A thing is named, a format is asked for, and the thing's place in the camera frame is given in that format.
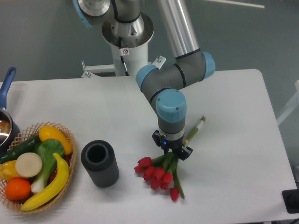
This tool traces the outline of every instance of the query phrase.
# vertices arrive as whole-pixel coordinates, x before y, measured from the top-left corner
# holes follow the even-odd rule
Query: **orange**
[[[28,180],[15,178],[9,181],[5,187],[5,195],[11,201],[25,199],[31,192],[31,185]]]

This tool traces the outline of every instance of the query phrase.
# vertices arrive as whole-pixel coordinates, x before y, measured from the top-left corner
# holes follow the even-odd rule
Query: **green cucumber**
[[[15,148],[8,150],[7,153],[0,159],[0,164],[8,161],[16,160],[20,155],[24,153],[31,153],[37,143],[41,142],[38,134],[31,139],[27,139]]]

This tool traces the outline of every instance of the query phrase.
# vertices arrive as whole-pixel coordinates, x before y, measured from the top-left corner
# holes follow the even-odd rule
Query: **gray floor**
[[[299,1],[242,1],[264,9],[186,2],[201,49],[213,55],[216,69],[260,70],[278,116],[299,79]],[[142,11],[155,26],[149,60],[163,55],[174,63],[156,2],[142,0]],[[86,29],[71,0],[0,0],[0,81],[11,66],[18,70],[17,81],[78,78],[81,60],[113,63],[101,27]],[[299,164],[299,108],[279,128],[290,164]]]

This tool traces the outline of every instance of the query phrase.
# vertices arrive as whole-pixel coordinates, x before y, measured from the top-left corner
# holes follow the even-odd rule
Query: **black foam tube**
[[[81,162],[98,187],[110,187],[118,180],[119,170],[114,150],[106,141],[89,142],[82,150]]]

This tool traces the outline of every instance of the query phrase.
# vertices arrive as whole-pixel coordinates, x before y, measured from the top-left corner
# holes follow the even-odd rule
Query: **tulip bouquet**
[[[202,127],[206,120],[203,116],[198,125],[191,131],[188,137],[184,141],[186,146],[196,132]],[[181,195],[184,199],[185,195],[181,187],[181,183],[177,174],[178,158],[173,152],[168,152],[165,155],[161,155],[155,159],[150,157],[144,157],[138,161],[138,166],[134,168],[136,173],[143,174],[143,179],[150,183],[152,189],[161,188],[167,190],[171,183],[174,183],[174,187],[170,188],[170,196],[173,201],[176,201]]]

